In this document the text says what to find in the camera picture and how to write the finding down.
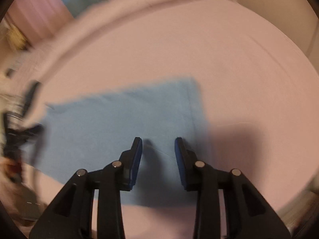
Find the pink duvet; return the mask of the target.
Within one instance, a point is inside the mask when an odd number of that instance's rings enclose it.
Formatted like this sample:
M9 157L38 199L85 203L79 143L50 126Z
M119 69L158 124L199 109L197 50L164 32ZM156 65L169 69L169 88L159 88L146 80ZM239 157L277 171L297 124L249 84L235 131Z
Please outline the pink duvet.
M208 39L237 0L110 0L57 35L35 79L27 123L44 107L93 93L194 76L206 83Z

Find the pink curtain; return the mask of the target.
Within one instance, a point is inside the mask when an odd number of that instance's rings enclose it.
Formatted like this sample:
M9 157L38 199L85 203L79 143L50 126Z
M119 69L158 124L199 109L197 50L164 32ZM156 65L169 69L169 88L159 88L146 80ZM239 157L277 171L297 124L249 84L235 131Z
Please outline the pink curtain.
M54 36L74 19L62 0L14 0L5 18L31 45Z

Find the pink bed sheet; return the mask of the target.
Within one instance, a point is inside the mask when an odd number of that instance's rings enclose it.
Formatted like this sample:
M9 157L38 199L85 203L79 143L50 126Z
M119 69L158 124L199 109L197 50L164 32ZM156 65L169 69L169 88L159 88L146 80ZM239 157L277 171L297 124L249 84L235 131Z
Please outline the pink bed sheet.
M148 5L97 25L114 7L94 6L57 34L79 42L39 101L192 76L217 167L241 169L276 210L306 187L318 168L318 75L286 35L230 0Z

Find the light blue denim pants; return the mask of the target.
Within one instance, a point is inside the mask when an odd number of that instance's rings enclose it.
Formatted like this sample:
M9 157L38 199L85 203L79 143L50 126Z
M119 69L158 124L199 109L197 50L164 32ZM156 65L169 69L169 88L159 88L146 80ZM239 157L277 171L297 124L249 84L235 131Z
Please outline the light blue denim pants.
M121 194L122 203L195 204L196 193L182 187L175 157L175 139L181 137L200 159L210 159L207 120L195 80L170 80L51 105L41 124L44 134L25 146L25 160L60 183L80 168L95 171L117 160L139 137L143 154L136 184Z

